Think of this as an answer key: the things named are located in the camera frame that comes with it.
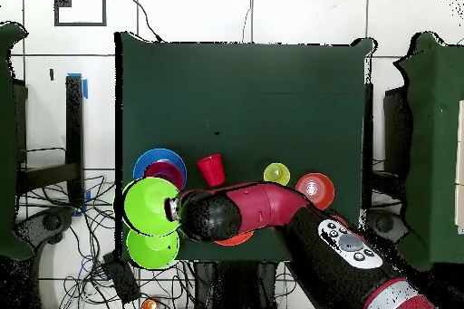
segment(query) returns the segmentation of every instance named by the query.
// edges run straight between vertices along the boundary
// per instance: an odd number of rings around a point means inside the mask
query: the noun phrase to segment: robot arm
[[[275,183],[194,190],[168,200],[169,219],[196,241],[280,227],[295,276],[329,309],[436,309],[341,219]]]

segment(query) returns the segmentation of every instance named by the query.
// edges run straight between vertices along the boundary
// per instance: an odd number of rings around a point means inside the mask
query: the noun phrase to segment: red plate
[[[215,243],[219,244],[220,246],[238,246],[245,243],[251,236],[253,236],[253,232],[254,230],[250,230],[249,232],[233,236],[227,240],[215,241]]]
[[[302,176],[295,189],[307,196],[319,209],[326,209],[331,205],[335,196],[334,184],[322,173],[308,173]]]

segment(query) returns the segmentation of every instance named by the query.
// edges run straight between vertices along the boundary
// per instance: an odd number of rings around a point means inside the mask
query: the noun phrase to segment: plastic cup
[[[220,154],[207,156],[197,162],[197,165],[210,187],[217,187],[226,181]]]
[[[287,185],[290,181],[290,170],[280,162],[273,162],[266,167],[264,179],[280,185]]]

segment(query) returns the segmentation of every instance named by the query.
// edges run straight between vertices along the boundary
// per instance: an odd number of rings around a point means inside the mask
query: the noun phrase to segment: yellow-green cup
[[[280,185],[287,185],[290,181],[290,170],[280,162],[273,162],[265,169],[264,179]]]

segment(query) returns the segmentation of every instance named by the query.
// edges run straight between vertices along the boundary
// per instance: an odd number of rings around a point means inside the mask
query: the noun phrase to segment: orange plate
[[[227,240],[215,241],[215,243],[219,244],[220,246],[238,246],[242,243],[245,243],[251,236],[253,236],[253,232],[254,230],[250,230],[249,232],[233,236]]]

